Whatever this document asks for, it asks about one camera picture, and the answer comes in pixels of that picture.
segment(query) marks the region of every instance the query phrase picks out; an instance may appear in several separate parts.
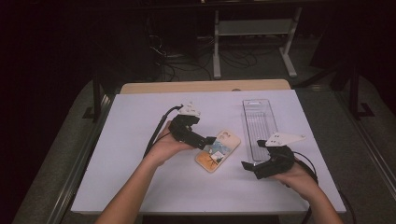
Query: wire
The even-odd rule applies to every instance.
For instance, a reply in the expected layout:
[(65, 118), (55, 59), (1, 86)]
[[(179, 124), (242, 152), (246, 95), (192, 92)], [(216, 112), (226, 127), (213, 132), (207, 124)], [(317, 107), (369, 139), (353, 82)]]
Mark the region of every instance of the wire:
[(161, 139), (163, 139), (166, 135), (168, 135), (169, 133), (164, 134), (163, 136), (161, 136), (160, 138), (158, 138), (157, 140), (155, 140), (155, 142), (152, 144), (153, 146), (158, 143)]
[(349, 200), (347, 199), (347, 196), (343, 193), (343, 191), (341, 191), (340, 189), (338, 190), (338, 193), (341, 195), (341, 198), (344, 199), (344, 201), (346, 202), (346, 206), (349, 208), (350, 210), (350, 214), (352, 215), (352, 223), (356, 224), (358, 223), (356, 220), (356, 215), (355, 215), (355, 211), (352, 208), (351, 203), (349, 202)]
[(154, 139), (157, 137), (158, 133), (160, 132), (160, 129), (163, 126), (163, 124), (165, 123), (168, 115), (174, 110), (179, 110), (181, 107), (183, 107), (183, 105), (174, 106), (174, 107), (170, 108), (166, 112), (166, 114), (163, 115), (163, 117), (160, 120), (160, 123), (158, 123), (157, 128), (155, 129), (154, 133), (152, 134), (151, 138), (148, 141), (148, 146), (146, 147), (146, 151), (145, 151), (145, 154), (143, 155), (143, 158), (145, 158), (147, 156), (147, 154), (151, 150), (152, 146), (154, 145)]
[(312, 163), (311, 160), (309, 160), (305, 155), (301, 154), (300, 152), (292, 151), (294, 154), (298, 154), (302, 157), (304, 157), (309, 163), (311, 163), (312, 169), (314, 170), (314, 174), (317, 175), (317, 170), (315, 169), (314, 163)]

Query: clear plastic box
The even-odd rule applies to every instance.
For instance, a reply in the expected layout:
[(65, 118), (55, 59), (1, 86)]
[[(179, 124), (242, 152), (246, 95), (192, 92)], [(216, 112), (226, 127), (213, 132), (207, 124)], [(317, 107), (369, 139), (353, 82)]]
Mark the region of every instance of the clear plastic box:
[(268, 161), (268, 150), (259, 147), (257, 140), (267, 140), (277, 132), (270, 102), (266, 99), (244, 100), (242, 120), (249, 162), (259, 164)]

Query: forearm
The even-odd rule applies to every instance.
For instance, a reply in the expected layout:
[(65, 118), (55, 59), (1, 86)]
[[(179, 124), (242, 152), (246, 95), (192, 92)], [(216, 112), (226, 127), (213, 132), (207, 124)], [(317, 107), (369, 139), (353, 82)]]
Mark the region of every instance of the forearm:
[(96, 223), (134, 223), (157, 167), (142, 161)]
[(329, 201), (326, 194), (320, 189), (315, 196), (308, 199), (311, 205), (312, 217), (315, 223), (320, 224), (339, 224), (343, 223), (341, 218), (335, 212), (332, 203)]

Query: person's left hand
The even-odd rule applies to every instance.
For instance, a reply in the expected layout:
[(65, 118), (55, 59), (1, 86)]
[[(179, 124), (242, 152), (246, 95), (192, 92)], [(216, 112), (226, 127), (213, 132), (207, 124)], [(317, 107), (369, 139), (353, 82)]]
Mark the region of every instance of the person's left hand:
[(167, 121), (165, 127), (157, 137), (155, 144), (145, 157), (145, 160), (154, 161), (158, 166), (172, 158), (179, 151), (194, 149), (194, 147), (178, 142), (169, 131), (171, 121)]

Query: white tabletop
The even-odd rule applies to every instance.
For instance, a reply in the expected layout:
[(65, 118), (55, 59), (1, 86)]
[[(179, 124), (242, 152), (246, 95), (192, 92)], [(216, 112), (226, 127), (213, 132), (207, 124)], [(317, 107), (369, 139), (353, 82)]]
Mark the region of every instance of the white tabletop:
[(282, 133), (304, 134), (289, 147), (314, 164), (319, 184), (337, 212), (346, 209), (320, 154), (295, 91), (217, 91), (117, 95), (92, 154), (71, 210), (97, 214), (122, 187), (142, 160), (147, 143), (168, 109), (189, 102), (201, 111), (194, 132), (216, 136), (227, 129), (241, 144), (210, 174), (194, 160), (199, 149), (183, 151), (161, 166), (141, 206), (141, 214), (291, 214), (306, 211), (305, 200), (277, 181), (256, 176), (242, 167), (248, 161), (242, 128), (242, 101), (268, 99)]

